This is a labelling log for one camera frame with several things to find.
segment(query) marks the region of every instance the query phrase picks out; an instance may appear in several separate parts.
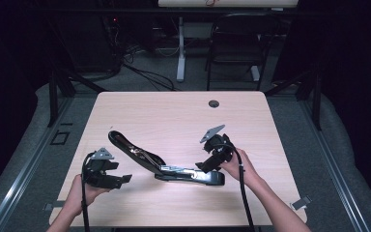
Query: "chair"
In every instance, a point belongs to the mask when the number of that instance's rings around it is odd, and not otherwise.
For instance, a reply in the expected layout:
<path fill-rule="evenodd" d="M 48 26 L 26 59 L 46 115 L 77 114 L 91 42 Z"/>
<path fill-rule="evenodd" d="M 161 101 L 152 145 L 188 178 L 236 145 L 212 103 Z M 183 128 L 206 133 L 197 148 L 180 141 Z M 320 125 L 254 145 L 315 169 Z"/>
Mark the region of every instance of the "chair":
<path fill-rule="evenodd" d="M 261 67 L 256 88 L 260 90 L 271 42 L 279 24 L 279 20 L 270 14 L 226 14 L 219 17 L 211 32 L 206 63 L 207 91 L 211 82 L 223 81 L 212 80 L 212 64 L 248 66 L 247 71 L 252 66 Z"/>

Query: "gray carpet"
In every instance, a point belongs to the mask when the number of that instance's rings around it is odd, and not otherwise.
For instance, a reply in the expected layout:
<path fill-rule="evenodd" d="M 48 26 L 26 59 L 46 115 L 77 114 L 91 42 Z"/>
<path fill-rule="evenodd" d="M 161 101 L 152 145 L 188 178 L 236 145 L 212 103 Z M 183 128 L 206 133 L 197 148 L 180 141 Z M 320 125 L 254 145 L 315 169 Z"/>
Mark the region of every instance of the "gray carpet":
<path fill-rule="evenodd" d="M 169 77 L 174 81 L 176 88 L 183 91 L 205 90 L 205 51 L 201 47 L 188 48 L 183 83 L 175 81 L 177 54 L 166 57 L 158 53 L 138 52 L 134 55 L 132 65 L 138 69 L 153 71 Z M 276 61 L 277 56 L 272 55 L 267 66 L 262 91 L 271 88 L 272 70 Z M 94 74 L 86 76 L 88 78 L 96 77 Z M 110 91 L 157 91 L 157 89 L 167 91 L 161 87 L 155 87 L 147 79 L 126 68 L 122 68 L 116 76 L 96 83 Z M 58 124 L 52 130 L 46 127 L 49 122 L 47 85 L 37 92 L 39 106 L 36 114 L 0 178 L 0 205 L 13 185 L 16 176 L 22 171 L 24 164 L 37 152 L 42 139 L 46 134 L 51 134 L 51 136 L 47 138 L 47 145 L 43 146 L 41 150 L 42 159 L 38 161 L 33 177 L 26 183 L 27 188 L 19 200 L 14 203 L 14 210 L 8 213 L 7 220 L 2 222 L 3 231 L 44 231 L 48 227 L 50 212 L 44 211 L 43 206 L 45 203 L 52 203 L 56 200 L 96 100 L 94 92 L 86 86 L 80 83 L 74 83 L 74 86 L 77 94 L 73 99 L 68 100 L 61 95 L 59 96 L 61 105 L 67 107 L 58 120 Z M 322 156 L 321 145 L 316 139 L 312 125 L 306 120 L 308 115 L 303 112 L 301 107 L 308 104 L 296 101 L 292 95 L 294 90 L 295 87 L 292 87 L 284 91 L 282 95 L 269 97 L 268 101 L 300 195 L 308 195 L 313 200 L 306 210 L 307 224 L 313 231 L 355 231 L 329 175 L 327 164 Z M 324 137 L 371 230 L 371 191 L 354 166 L 352 147 L 347 133 L 326 98 L 323 98 L 322 101 L 321 120 Z M 69 134 L 64 145 L 50 145 L 54 131 Z M 184 228 L 164 230 L 120 228 L 117 231 L 166 230 L 185 231 Z M 188 228 L 187 231 L 203 230 L 241 231 L 238 228 Z M 74 228 L 71 231 L 83 231 L 83 228 Z M 110 231 L 110 229 L 94 228 L 93 231 Z M 263 231 L 273 231 L 273 228 L 266 226 L 263 227 Z"/>

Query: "light wood tabletop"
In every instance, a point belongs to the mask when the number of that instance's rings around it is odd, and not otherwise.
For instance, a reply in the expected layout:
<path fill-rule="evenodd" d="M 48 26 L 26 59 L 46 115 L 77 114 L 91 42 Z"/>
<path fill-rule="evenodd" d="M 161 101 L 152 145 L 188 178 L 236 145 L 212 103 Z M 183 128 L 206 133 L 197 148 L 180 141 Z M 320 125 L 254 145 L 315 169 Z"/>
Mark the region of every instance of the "light wood tabletop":
<path fill-rule="evenodd" d="M 158 0 L 160 7 L 295 8 L 298 0 Z"/>
<path fill-rule="evenodd" d="M 209 101 L 218 101 L 216 108 Z M 300 199 L 267 100 L 261 92 L 105 92 L 98 96 L 73 157 L 58 201 L 66 200 L 71 181 L 85 157 L 101 147 L 119 162 L 108 175 L 132 174 L 120 189 L 102 194 L 89 206 L 91 226 L 175 227 L 247 226 L 239 182 L 227 172 L 225 185 L 209 187 L 188 182 L 163 182 L 108 140 L 122 133 L 132 144 L 160 156 L 168 165 L 195 168 L 210 155 L 200 139 L 208 129 L 225 125 L 234 145 L 244 149 L 258 173 L 287 204 Z M 255 225 L 271 221 L 247 188 Z M 58 215 L 55 208 L 49 222 Z M 296 213 L 306 221 L 304 209 Z M 83 226 L 77 217 L 71 226 Z"/>

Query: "person's left hand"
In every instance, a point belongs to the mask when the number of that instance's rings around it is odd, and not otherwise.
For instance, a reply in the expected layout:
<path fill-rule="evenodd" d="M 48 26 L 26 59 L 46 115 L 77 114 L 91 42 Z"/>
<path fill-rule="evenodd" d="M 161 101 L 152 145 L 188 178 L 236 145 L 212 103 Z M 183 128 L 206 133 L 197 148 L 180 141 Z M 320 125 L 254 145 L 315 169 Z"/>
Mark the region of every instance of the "person's left hand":
<path fill-rule="evenodd" d="M 64 210 L 70 211 L 71 214 L 78 216 L 82 212 L 81 202 L 82 202 L 82 185 L 81 185 L 81 175 L 76 175 L 71 184 L 71 190 L 69 191 L 68 197 L 66 198 Z M 104 192 L 110 192 L 111 189 L 107 188 L 95 188 L 88 184 L 85 184 L 86 190 L 86 203 L 87 205 L 92 204 L 96 197 Z"/>

